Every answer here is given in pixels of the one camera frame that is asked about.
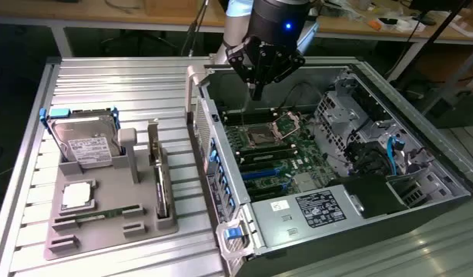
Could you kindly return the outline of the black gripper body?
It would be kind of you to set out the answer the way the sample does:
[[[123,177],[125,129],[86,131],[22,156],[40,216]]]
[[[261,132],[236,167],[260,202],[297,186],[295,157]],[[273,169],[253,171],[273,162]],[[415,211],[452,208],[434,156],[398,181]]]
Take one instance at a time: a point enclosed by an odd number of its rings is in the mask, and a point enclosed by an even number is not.
[[[308,11],[309,1],[253,1],[245,36],[296,48]]]

